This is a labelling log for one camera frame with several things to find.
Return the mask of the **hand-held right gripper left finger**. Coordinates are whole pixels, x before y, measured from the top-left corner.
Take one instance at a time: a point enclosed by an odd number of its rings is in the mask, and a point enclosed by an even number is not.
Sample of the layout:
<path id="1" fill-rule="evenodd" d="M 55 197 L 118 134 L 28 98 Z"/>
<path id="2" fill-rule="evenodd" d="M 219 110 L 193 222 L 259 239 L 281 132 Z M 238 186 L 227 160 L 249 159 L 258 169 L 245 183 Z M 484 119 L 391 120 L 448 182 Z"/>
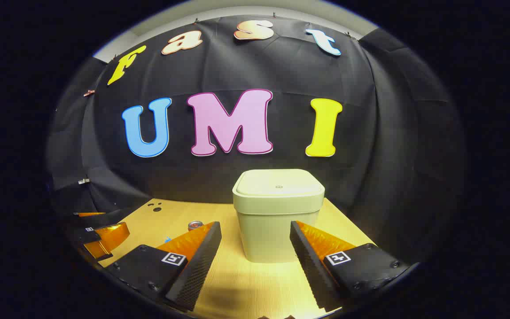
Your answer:
<path id="1" fill-rule="evenodd" d="M 221 238 L 220 223 L 211 222 L 157 248 L 139 245 L 105 269 L 148 303 L 193 311 Z"/>

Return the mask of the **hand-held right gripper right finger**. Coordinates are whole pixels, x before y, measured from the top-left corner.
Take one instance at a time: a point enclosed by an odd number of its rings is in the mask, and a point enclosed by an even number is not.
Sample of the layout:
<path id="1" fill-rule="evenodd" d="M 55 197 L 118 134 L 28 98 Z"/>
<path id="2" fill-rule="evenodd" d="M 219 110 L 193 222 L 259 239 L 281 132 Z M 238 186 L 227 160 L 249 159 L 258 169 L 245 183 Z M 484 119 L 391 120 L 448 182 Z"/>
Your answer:
<path id="1" fill-rule="evenodd" d="M 409 276 L 410 265 L 377 245 L 353 245 L 300 221 L 290 241 L 319 308 L 354 311 L 370 305 Z"/>

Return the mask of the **pale green desktop garbage bin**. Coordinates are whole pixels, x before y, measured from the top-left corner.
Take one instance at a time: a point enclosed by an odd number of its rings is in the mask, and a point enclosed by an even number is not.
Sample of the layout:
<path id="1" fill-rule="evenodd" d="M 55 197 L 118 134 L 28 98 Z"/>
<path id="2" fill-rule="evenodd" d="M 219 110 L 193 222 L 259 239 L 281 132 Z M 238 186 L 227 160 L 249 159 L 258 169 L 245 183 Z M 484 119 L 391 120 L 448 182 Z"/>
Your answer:
<path id="1" fill-rule="evenodd" d="M 233 186 L 243 252 L 253 263 L 289 263 L 296 259 L 291 222 L 313 226 L 323 206 L 324 186 L 303 169 L 243 172 Z"/>

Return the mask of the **wooden desktop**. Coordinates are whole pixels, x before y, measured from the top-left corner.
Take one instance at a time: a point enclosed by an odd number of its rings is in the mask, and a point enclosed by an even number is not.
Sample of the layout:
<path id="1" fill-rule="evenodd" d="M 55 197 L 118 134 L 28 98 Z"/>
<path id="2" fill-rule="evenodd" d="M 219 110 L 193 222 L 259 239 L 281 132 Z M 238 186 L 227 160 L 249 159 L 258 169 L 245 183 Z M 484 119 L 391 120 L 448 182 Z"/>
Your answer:
<path id="1" fill-rule="evenodd" d="M 238 217 L 232 204 L 178 202 L 152 198 L 123 218 L 130 232 L 113 249 L 109 266 L 144 244 L 157 247 L 187 232 L 192 221 L 218 221 L 222 240 L 191 316 L 199 319 L 315 319 L 326 315 L 315 302 L 295 258 L 288 263 L 253 263 L 243 252 Z"/>

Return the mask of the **black backdrop cloth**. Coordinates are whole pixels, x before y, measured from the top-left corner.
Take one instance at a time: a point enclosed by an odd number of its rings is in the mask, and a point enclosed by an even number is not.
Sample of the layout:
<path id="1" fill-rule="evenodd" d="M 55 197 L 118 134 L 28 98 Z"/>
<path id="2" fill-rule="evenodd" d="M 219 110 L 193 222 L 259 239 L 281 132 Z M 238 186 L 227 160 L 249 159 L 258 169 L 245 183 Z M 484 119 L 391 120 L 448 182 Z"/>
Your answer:
<path id="1" fill-rule="evenodd" d="M 235 38 L 259 19 L 270 38 Z M 304 169 L 372 241 L 416 263 L 449 230 L 463 154 L 448 90 L 388 32 L 356 40 L 306 21 L 227 16 L 87 61 L 58 104 L 46 159 L 59 218 L 128 215 L 152 198 L 230 204 L 246 170 Z"/>

